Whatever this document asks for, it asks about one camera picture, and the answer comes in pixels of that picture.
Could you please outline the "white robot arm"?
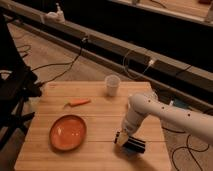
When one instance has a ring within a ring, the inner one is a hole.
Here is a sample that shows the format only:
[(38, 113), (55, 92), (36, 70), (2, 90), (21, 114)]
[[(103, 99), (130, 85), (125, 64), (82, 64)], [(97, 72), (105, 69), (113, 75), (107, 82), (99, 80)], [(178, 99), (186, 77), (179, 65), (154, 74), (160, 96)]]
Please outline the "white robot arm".
[(154, 99), (151, 94), (133, 94), (128, 98), (129, 109), (121, 128), (133, 135), (142, 121), (152, 115), (167, 121), (213, 146), (213, 116), (170, 106)]

